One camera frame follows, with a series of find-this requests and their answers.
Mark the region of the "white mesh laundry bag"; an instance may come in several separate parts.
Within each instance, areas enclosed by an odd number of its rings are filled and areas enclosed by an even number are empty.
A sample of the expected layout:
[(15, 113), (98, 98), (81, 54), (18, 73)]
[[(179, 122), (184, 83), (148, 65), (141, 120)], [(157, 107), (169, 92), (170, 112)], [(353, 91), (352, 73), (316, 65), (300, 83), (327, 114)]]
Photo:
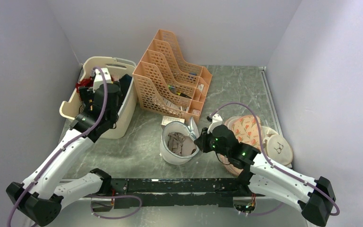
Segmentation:
[(183, 134), (185, 136), (190, 137), (194, 141), (199, 135), (198, 127), (197, 127), (194, 119), (191, 117), (189, 119), (188, 124), (183, 124), (183, 123), (180, 123), (180, 122), (172, 122), (172, 123), (166, 125), (163, 128), (163, 132), (162, 132), (162, 136), (161, 136), (161, 142), (160, 142), (160, 146), (159, 146), (161, 157), (167, 163), (172, 164), (172, 165), (185, 164), (188, 161), (190, 161), (195, 155), (197, 155), (200, 150), (195, 145), (197, 151), (195, 153), (193, 153), (192, 155), (186, 156), (186, 157), (181, 157), (181, 156), (175, 155), (174, 153), (172, 153), (169, 150), (169, 148), (167, 146), (167, 142), (169, 140), (168, 134), (172, 133), (172, 132), (181, 133), (181, 134)]

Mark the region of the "floral laundry bag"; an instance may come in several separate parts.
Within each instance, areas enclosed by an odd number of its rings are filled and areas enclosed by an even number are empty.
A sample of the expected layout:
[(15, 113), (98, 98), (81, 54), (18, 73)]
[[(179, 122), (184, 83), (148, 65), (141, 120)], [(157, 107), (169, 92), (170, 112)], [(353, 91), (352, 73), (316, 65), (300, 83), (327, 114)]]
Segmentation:
[[(227, 119), (224, 125), (230, 129), (239, 142), (249, 144), (260, 150), (259, 130), (253, 115), (235, 116)], [(241, 173), (241, 169), (234, 167), (223, 155), (218, 155), (226, 170), (234, 176)]]

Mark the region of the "taupe bra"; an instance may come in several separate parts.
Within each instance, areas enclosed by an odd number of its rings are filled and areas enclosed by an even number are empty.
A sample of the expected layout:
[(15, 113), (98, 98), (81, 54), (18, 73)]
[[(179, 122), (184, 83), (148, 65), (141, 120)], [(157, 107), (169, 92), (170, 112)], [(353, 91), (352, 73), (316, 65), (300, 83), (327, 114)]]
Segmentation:
[(168, 137), (167, 146), (175, 155), (186, 157), (197, 151), (193, 140), (188, 136), (178, 132), (172, 132), (168, 134)]

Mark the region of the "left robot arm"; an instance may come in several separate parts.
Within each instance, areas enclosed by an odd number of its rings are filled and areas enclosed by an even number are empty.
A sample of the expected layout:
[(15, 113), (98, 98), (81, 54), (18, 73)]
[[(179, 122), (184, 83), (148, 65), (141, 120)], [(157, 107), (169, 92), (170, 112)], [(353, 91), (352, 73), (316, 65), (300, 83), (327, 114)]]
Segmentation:
[(111, 176), (98, 168), (67, 184), (61, 179), (88, 148), (118, 120), (121, 87), (118, 81), (103, 83), (92, 92), (90, 106), (80, 113), (64, 138), (46, 160), (22, 182), (12, 182), (6, 193), (16, 210), (35, 226), (50, 224), (66, 206), (90, 194), (107, 196), (112, 190)]

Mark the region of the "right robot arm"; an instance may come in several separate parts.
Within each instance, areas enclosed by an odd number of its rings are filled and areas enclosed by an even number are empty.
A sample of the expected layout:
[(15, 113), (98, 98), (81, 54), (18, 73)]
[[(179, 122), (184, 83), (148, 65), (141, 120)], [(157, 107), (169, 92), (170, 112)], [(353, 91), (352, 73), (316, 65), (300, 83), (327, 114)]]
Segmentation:
[(225, 125), (215, 127), (212, 132), (204, 128), (194, 143), (202, 152), (214, 151), (241, 169), (236, 179), (240, 195), (253, 192), (278, 200), (319, 227), (326, 226), (332, 216), (336, 196), (329, 179), (305, 176), (265, 158), (257, 148), (239, 142)]

